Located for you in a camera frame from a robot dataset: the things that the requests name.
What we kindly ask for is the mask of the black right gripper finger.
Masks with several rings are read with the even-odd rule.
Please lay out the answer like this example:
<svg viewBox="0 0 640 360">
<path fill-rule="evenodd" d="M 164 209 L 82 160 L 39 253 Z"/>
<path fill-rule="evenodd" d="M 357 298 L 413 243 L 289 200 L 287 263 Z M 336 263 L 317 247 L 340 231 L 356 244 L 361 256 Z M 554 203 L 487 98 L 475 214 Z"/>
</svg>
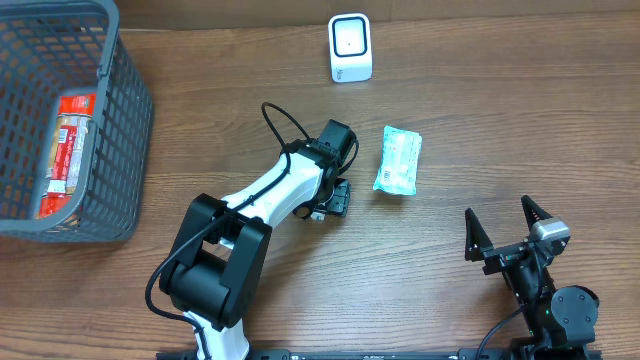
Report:
<svg viewBox="0 0 640 360">
<path fill-rule="evenodd" d="M 532 230 L 534 225 L 543 220 L 552 218 L 548 212 L 542 209 L 530 196 L 523 195 L 521 197 L 521 205 L 527 222 L 529 230 Z"/>
<path fill-rule="evenodd" d="M 485 253 L 492 251 L 494 246 L 471 208 L 465 211 L 465 226 L 465 260 L 472 262 L 483 260 Z"/>
</svg>

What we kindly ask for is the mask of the orange red noodle packet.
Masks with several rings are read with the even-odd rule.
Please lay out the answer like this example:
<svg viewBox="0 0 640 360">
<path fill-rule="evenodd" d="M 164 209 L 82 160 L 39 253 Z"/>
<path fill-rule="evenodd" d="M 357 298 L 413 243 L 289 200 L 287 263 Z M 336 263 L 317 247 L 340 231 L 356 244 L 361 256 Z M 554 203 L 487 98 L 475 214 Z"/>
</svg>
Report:
<svg viewBox="0 0 640 360">
<path fill-rule="evenodd" d="M 59 98 L 37 219 L 61 210 L 76 192 L 95 101 L 95 93 Z"/>
</svg>

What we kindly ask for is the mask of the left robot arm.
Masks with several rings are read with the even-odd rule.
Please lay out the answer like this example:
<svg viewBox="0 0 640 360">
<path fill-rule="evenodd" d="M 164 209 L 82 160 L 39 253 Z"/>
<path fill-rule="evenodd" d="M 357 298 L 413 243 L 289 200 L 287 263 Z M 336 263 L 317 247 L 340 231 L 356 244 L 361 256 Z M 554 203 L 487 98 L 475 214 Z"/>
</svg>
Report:
<svg viewBox="0 0 640 360">
<path fill-rule="evenodd" d="M 289 214 L 343 217 L 350 184 L 343 173 L 358 150 L 353 130 L 335 120 L 318 138 L 295 140 L 245 189 L 189 205 L 173 246 L 149 280 L 188 323 L 196 347 L 178 359 L 244 359 L 250 345 L 242 319 L 258 289 L 273 229 Z"/>
</svg>

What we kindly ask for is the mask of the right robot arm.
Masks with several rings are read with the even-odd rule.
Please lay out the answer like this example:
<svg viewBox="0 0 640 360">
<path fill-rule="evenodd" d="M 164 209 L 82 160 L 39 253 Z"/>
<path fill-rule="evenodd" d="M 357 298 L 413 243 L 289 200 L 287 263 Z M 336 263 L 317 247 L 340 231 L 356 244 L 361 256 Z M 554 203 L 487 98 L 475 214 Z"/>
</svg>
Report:
<svg viewBox="0 0 640 360">
<path fill-rule="evenodd" d="M 595 341 L 600 300 L 589 288 L 558 288 L 548 267 L 567 247 L 569 226 L 531 197 L 521 197 L 529 230 L 518 243 L 496 247 L 470 208 L 465 210 L 465 259 L 484 263 L 486 275 L 499 273 L 518 308 L 493 326 L 473 352 L 475 359 L 600 359 L 588 345 Z M 505 349 L 489 349 L 492 337 L 521 315 L 529 335 L 514 338 Z"/>
</svg>

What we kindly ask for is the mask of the teal wet wipes pack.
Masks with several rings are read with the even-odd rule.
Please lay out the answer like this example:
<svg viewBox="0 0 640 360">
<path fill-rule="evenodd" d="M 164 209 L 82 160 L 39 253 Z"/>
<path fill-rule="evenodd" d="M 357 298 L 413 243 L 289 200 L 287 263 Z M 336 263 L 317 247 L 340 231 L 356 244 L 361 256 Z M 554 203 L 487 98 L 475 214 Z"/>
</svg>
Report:
<svg viewBox="0 0 640 360">
<path fill-rule="evenodd" d="M 419 133 L 386 126 L 381 162 L 373 190 L 391 195 L 414 196 L 417 193 L 417 168 L 421 148 L 422 136 Z"/>
</svg>

